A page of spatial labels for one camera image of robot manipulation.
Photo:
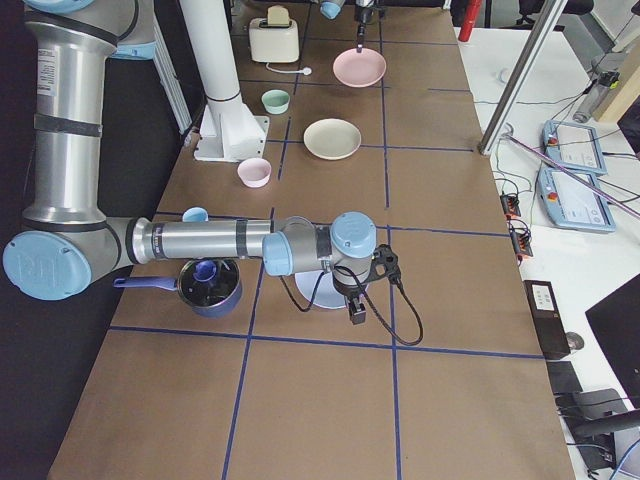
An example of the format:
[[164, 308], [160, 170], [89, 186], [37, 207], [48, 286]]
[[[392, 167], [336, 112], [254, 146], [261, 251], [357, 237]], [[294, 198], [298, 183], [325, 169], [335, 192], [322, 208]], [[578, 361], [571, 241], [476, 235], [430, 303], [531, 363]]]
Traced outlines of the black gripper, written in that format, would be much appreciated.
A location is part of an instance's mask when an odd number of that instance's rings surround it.
[[333, 285], [347, 299], [359, 297], [366, 289], [371, 268], [369, 266], [334, 265]]
[[376, 7], [375, 0], [355, 0], [354, 20], [358, 23], [356, 33], [356, 52], [361, 53], [364, 48], [364, 24], [367, 24]]

